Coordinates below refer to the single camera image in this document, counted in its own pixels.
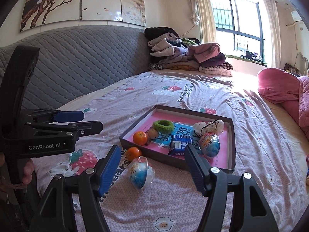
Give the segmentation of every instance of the orange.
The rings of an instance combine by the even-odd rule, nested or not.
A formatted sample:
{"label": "orange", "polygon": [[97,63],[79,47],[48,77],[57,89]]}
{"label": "orange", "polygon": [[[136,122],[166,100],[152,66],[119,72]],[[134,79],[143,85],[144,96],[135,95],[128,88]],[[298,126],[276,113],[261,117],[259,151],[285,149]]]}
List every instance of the orange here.
{"label": "orange", "polygon": [[126,151],[126,158],[132,161],[142,155],[142,152],[137,147],[131,147]]}
{"label": "orange", "polygon": [[133,142],[137,145],[143,146],[148,141],[148,135],[142,131],[136,132],[133,135]]}

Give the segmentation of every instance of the green ring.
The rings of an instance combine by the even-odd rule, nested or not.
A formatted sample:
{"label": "green ring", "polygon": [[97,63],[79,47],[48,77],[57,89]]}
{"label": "green ring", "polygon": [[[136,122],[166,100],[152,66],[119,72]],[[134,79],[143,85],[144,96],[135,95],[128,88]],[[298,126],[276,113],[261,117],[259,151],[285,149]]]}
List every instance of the green ring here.
{"label": "green ring", "polygon": [[153,129],[163,134],[170,134],[174,130],[174,124],[169,120],[157,120],[152,124]]}

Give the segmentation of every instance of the beige curtain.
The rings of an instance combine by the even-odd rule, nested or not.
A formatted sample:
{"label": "beige curtain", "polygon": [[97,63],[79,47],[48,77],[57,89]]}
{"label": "beige curtain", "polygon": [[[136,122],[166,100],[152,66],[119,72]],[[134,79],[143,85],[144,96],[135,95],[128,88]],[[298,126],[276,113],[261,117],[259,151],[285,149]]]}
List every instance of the beige curtain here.
{"label": "beige curtain", "polygon": [[197,1],[196,0],[189,0],[190,6],[191,6],[191,16],[190,20],[194,25],[198,25],[200,21],[200,17],[197,14]]}
{"label": "beige curtain", "polygon": [[197,0],[197,6],[200,16],[201,42],[216,42],[216,23],[211,0]]}
{"label": "beige curtain", "polygon": [[268,14],[272,41],[272,62],[269,67],[280,68],[281,38],[277,5],[274,0],[263,0],[263,2]]}

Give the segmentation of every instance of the gray quilted headboard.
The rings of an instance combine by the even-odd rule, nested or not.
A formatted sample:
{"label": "gray quilted headboard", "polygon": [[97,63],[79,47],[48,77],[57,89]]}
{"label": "gray quilted headboard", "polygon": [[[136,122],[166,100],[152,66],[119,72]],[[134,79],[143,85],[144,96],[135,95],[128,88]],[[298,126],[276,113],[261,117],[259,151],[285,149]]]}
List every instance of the gray quilted headboard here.
{"label": "gray quilted headboard", "polygon": [[0,47],[0,80],[17,45],[40,48],[23,108],[54,108],[148,70],[141,29],[87,25],[54,29]]}

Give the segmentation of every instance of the screw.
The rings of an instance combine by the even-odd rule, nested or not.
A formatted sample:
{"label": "screw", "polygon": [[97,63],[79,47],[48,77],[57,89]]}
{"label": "screw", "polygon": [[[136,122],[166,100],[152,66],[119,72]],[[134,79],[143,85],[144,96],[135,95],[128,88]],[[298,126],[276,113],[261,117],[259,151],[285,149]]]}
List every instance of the screw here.
{"label": "screw", "polygon": [[213,173],[219,173],[219,172],[220,172],[220,169],[217,168],[217,167],[212,167],[212,168],[211,168],[211,171],[212,171]]}
{"label": "screw", "polygon": [[251,174],[250,173],[244,173],[244,177],[246,178],[246,179],[251,179]]}
{"label": "screw", "polygon": [[61,179],[61,177],[62,177],[62,174],[61,174],[61,173],[58,173],[58,174],[56,174],[56,175],[54,176],[54,179],[55,179],[55,180],[59,180],[59,179]]}
{"label": "screw", "polygon": [[94,170],[92,167],[86,169],[86,173],[87,173],[87,174],[92,174],[92,173],[94,173],[94,171],[95,171],[95,170]]}

